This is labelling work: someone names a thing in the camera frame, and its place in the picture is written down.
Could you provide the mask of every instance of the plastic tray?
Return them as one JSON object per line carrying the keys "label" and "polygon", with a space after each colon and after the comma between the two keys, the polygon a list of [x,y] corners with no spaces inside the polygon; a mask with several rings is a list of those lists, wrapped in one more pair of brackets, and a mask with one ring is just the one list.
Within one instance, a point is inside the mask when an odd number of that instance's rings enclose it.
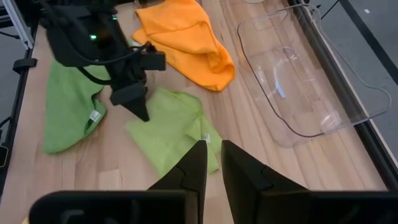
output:
{"label": "plastic tray", "polygon": [[[231,18],[243,18],[245,12],[254,15],[235,21],[235,44],[242,51],[238,52],[239,72],[277,144],[292,147],[389,109],[388,92],[365,83],[323,33],[315,6],[276,9],[272,3],[224,0],[222,7]],[[256,14],[271,8],[275,11]],[[331,60],[325,61],[318,49],[314,51],[317,39],[327,46],[324,54]],[[335,63],[338,69],[333,71],[328,63]],[[367,107],[354,90],[377,100]]]}

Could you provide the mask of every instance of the wooden table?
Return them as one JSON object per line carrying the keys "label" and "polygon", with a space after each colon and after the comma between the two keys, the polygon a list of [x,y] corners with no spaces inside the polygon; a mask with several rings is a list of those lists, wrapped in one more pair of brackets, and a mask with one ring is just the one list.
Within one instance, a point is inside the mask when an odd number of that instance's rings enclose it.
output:
{"label": "wooden table", "polygon": [[[241,54],[236,48],[238,19],[284,7],[277,1],[266,2],[259,7],[240,0],[201,1],[215,35],[236,65]],[[138,28],[132,4],[117,9],[121,27],[125,35],[130,36]],[[239,18],[231,17],[234,14],[239,14]],[[108,100],[108,87],[100,96],[107,115],[98,128],[63,153],[42,153],[46,80],[53,60],[42,27],[37,31],[32,57],[39,61],[30,70],[25,88],[0,204],[1,223],[21,223],[35,200],[56,190],[144,190],[156,182],[157,174],[123,127],[134,115],[121,106],[112,106]],[[305,58],[308,63],[318,65],[314,55]],[[170,66],[165,72],[156,72],[154,80],[157,86],[187,91],[199,97],[207,117],[223,139],[232,140],[261,162],[303,186],[313,190],[386,189],[353,128],[291,148],[278,146],[239,70],[236,71],[234,81],[219,93],[200,88]],[[208,176],[204,221],[233,222],[220,171]]]}

